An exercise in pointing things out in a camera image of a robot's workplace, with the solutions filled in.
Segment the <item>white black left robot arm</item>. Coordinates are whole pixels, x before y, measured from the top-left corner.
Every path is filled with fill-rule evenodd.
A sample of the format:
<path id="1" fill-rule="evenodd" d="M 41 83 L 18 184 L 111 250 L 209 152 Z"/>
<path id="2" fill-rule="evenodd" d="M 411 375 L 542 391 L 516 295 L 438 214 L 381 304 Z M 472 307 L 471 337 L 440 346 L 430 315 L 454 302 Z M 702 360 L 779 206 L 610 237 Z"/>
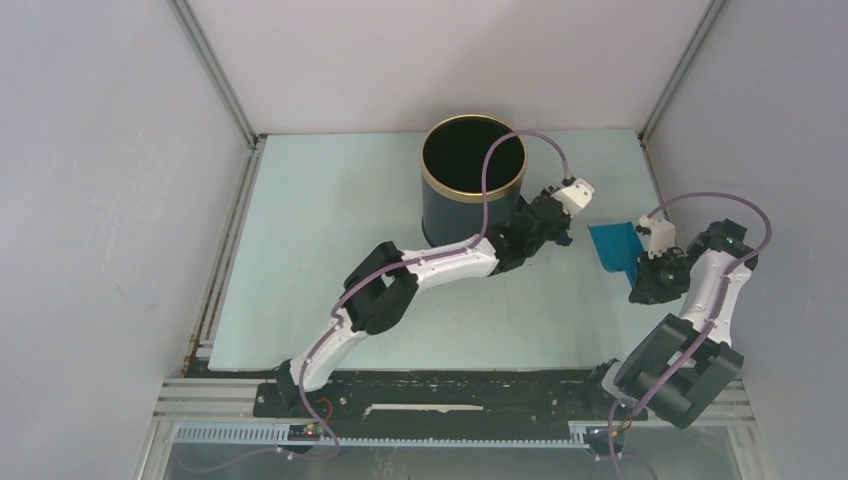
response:
<path id="1" fill-rule="evenodd" d="M 521 267 L 545 243 L 566 234 L 593 194 L 593 187 L 577 178 L 542 191 L 507 220 L 460 242 L 427 250 L 400 250 L 391 241 L 381 243 L 346 279 L 319 338 L 276 368 L 278 404 L 292 416 L 308 414 L 315 406 L 316 390 L 327 384 L 341 361 L 365 338 L 396 326 L 416 294 Z"/>

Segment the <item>blue dustpan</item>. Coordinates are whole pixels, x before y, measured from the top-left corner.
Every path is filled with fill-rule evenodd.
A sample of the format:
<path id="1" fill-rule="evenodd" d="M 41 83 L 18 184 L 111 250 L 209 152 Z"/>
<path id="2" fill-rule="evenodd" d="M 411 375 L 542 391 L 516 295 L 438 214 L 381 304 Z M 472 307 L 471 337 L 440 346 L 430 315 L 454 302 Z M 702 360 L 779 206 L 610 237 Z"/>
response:
<path id="1" fill-rule="evenodd" d="M 636 284 L 638 258 L 646 252 L 632 222 L 590 225 L 590 237 L 602 268 L 609 273 L 623 273 L 630 288 Z"/>

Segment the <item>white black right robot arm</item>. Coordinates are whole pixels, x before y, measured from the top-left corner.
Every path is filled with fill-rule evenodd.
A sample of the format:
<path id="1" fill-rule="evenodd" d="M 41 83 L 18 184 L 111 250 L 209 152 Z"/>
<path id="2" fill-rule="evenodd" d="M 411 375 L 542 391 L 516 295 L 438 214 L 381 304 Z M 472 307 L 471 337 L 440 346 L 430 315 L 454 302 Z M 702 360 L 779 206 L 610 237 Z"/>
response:
<path id="1" fill-rule="evenodd" d="M 625 270 L 629 302 L 683 304 L 625 360 L 607 362 L 602 379 L 583 388 L 581 402 L 596 418 L 610 416 L 622 404 L 633 414 L 648 408 L 685 429 L 743 366 L 730 325 L 758 255 L 745 243 L 746 228 L 730 219 L 711 223 L 686 248 L 676 245 L 673 225 L 662 219 L 644 217 L 634 231 L 647 235 L 649 246 L 639 249 Z"/>

